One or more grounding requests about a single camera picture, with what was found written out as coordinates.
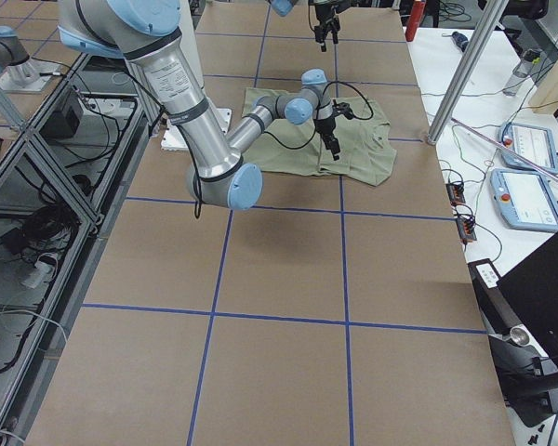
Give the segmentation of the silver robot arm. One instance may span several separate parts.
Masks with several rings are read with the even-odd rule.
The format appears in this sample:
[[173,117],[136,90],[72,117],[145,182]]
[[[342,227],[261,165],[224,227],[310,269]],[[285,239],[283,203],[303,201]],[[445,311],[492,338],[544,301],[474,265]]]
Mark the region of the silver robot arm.
[[[297,1],[272,0],[268,1],[272,10],[280,17],[291,12]],[[331,37],[334,45],[339,43],[340,21],[339,14],[350,7],[349,1],[312,0],[307,1],[308,26],[313,33],[315,42],[322,52],[326,52],[326,39]]]
[[193,158],[186,184],[198,203],[245,210],[258,200],[263,179],[244,152],[276,119],[314,123],[325,147],[339,158],[335,103],[320,69],[301,76],[295,94],[260,98],[229,134],[185,58],[178,1],[60,1],[60,40],[76,51],[124,59],[141,67],[168,121],[182,134]]

